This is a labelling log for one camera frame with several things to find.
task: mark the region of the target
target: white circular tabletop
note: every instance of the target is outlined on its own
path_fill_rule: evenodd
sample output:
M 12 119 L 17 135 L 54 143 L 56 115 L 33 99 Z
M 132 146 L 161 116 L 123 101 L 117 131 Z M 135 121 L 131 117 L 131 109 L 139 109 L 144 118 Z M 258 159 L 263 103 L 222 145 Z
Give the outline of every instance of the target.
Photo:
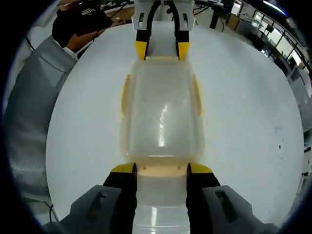
M 171 22 L 153 22 L 151 48 L 156 38 L 172 39 L 173 30 Z M 59 219 L 125 162 L 119 151 L 120 100 L 137 59 L 135 38 L 129 24 L 105 31 L 74 66 L 56 101 L 46 170 Z M 251 203 L 262 222 L 280 225 L 296 195 L 304 151 L 287 79 L 262 53 L 224 33 L 195 26 L 190 41 L 188 60 L 201 84 L 205 113 L 206 150 L 199 163 Z

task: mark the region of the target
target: chair backrest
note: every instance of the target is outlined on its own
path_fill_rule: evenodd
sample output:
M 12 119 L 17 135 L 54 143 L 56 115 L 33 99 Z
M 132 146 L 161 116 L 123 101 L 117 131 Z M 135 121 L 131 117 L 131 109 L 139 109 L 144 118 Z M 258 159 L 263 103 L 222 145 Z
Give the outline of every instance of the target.
M 13 176 L 23 196 L 49 200 L 45 147 L 59 92 L 76 60 L 52 37 L 29 57 L 19 73 L 4 115 L 4 135 Z

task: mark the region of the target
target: desk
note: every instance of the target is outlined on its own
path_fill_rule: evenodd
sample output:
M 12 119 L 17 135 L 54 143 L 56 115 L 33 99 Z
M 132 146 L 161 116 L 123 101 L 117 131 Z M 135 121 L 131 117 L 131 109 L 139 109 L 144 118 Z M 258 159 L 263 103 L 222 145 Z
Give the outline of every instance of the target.
M 153 22 L 151 45 L 171 40 L 172 22 Z M 132 25 L 108 29 L 72 69 L 52 114 L 47 181 L 59 219 L 78 197 L 124 163 L 120 98 L 137 59 Z M 282 71 L 251 46 L 195 26 L 187 59 L 201 83 L 206 151 L 221 184 L 231 186 L 263 222 L 281 224 L 301 177 L 299 110 Z

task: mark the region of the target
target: black shirt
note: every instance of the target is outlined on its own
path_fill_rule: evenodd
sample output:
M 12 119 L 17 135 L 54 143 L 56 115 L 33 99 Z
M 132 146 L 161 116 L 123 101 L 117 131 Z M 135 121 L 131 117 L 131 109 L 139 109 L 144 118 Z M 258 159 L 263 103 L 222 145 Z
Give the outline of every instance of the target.
M 82 36 L 100 31 L 110 27 L 113 23 L 99 6 L 90 1 L 66 11 L 58 10 L 57 16 L 53 23 L 52 37 L 61 47 L 65 47 L 75 34 Z

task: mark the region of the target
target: person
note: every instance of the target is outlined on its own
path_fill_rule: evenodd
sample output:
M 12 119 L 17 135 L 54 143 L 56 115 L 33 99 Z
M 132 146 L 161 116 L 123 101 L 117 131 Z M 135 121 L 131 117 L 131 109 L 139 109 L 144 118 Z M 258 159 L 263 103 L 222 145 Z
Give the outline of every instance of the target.
M 52 37 L 62 48 L 77 52 L 107 28 L 124 23 L 120 18 L 109 18 L 100 5 L 91 0 L 66 0 L 60 2 Z

